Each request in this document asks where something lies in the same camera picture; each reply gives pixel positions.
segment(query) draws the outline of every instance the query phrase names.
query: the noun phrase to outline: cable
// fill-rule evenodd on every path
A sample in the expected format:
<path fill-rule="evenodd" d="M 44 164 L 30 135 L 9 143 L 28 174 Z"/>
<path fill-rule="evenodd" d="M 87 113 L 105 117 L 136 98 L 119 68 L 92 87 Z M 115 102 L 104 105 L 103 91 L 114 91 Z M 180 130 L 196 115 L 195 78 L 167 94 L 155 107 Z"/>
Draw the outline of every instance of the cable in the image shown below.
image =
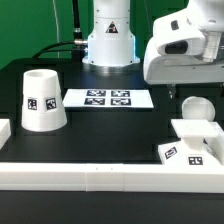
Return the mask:
<path fill-rule="evenodd" d="M 56 22 L 56 29 L 57 29 L 57 42 L 60 43 L 60 26 L 58 21 L 58 11 L 55 0 L 53 0 L 54 6 L 54 15 L 55 15 L 55 22 Z"/>
<path fill-rule="evenodd" d="M 152 18 L 150 17 L 150 13 L 149 13 L 148 0 L 144 0 L 144 3 L 145 3 L 145 11 L 146 11 L 148 27 L 149 27 L 149 34 L 152 36 Z"/>
<path fill-rule="evenodd" d="M 72 3 L 73 3 L 74 27 L 76 29 L 80 28 L 78 0 L 72 0 Z"/>
<path fill-rule="evenodd" d="M 32 58 L 39 58 L 42 54 L 52 53 L 52 52 L 72 52 L 72 51 L 86 51 L 86 48 L 74 48 L 74 49 L 58 49 L 58 50 L 44 50 L 35 54 Z"/>
<path fill-rule="evenodd" d="M 63 45 L 74 45 L 74 41 L 64 41 L 64 42 L 60 42 L 60 43 L 56 43 L 56 44 L 51 44 L 45 48 L 43 48 L 41 51 L 39 51 L 38 53 L 36 53 L 33 57 L 36 58 L 36 57 L 39 57 L 39 53 L 42 52 L 42 51 L 47 51 L 51 48 L 54 48 L 54 47 L 60 47 L 60 46 L 63 46 Z"/>

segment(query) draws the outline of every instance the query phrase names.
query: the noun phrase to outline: white block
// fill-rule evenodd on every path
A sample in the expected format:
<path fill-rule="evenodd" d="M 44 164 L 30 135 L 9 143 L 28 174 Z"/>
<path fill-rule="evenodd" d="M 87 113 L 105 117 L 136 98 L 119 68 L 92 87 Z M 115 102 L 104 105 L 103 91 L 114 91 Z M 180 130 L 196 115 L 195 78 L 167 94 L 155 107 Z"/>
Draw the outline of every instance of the white block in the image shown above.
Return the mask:
<path fill-rule="evenodd" d="M 85 164 L 0 163 L 0 190 L 85 191 Z"/>
<path fill-rule="evenodd" d="M 88 164 L 86 191 L 123 191 L 123 164 Z"/>
<path fill-rule="evenodd" d="M 224 132 L 217 122 L 211 122 L 210 124 L 216 131 L 218 137 L 215 139 L 205 138 L 205 140 L 208 145 L 213 149 L 222 165 L 224 165 Z"/>
<path fill-rule="evenodd" d="M 224 169 L 124 165 L 124 191 L 223 193 Z"/>
<path fill-rule="evenodd" d="M 9 119 L 0 119 L 0 149 L 4 146 L 10 136 L 11 128 Z"/>

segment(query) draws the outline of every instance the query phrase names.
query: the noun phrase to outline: green background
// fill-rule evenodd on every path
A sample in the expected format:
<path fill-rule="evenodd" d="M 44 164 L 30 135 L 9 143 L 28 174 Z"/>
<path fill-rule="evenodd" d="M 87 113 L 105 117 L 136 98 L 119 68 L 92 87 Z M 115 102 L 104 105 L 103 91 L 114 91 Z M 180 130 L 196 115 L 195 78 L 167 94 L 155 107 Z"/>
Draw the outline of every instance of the green background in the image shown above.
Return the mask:
<path fill-rule="evenodd" d="M 60 40 L 72 40 L 72 0 L 55 1 Z M 183 9 L 187 2 L 188 0 L 148 0 L 151 20 Z M 79 0 L 79 9 L 82 32 L 84 38 L 87 38 L 93 28 L 93 0 Z M 151 33 L 144 0 L 131 0 L 131 31 L 137 40 L 137 56 L 143 58 Z M 53 0 L 0 0 L 0 69 L 14 59 L 32 57 L 43 47 L 56 42 Z M 60 57 L 70 55 L 61 53 Z"/>

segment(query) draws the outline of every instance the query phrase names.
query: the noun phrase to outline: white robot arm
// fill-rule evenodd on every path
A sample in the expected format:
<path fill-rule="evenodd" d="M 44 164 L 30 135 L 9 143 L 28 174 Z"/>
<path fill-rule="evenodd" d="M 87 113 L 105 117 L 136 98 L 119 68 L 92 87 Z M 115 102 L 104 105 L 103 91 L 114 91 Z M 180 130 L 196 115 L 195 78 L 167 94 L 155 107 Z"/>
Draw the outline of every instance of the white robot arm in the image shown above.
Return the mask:
<path fill-rule="evenodd" d="M 224 82 L 223 0 L 190 0 L 155 21 L 144 58 L 149 84 Z"/>
<path fill-rule="evenodd" d="M 130 0 L 94 0 L 94 29 L 84 65 L 100 72 L 119 72 L 138 64 L 129 27 Z"/>

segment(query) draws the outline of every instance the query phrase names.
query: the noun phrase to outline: black table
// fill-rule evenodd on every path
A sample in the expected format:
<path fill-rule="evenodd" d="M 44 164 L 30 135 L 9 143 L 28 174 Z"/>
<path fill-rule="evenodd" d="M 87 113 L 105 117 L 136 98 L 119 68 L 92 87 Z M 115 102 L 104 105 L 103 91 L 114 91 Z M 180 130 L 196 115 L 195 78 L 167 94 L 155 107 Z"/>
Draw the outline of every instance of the black table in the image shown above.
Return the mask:
<path fill-rule="evenodd" d="M 35 133 L 21 127 L 22 78 L 27 70 L 58 72 L 67 89 L 148 89 L 154 109 L 68 108 L 60 130 Z M 0 118 L 10 118 L 12 136 L 1 162 L 159 164 L 158 144 L 177 140 L 171 118 L 181 118 L 189 96 L 209 99 L 224 127 L 219 84 L 149 86 L 142 69 L 102 76 L 70 59 L 20 59 L 0 71 Z M 0 192 L 1 223 L 223 223 L 222 194 L 115 192 Z"/>

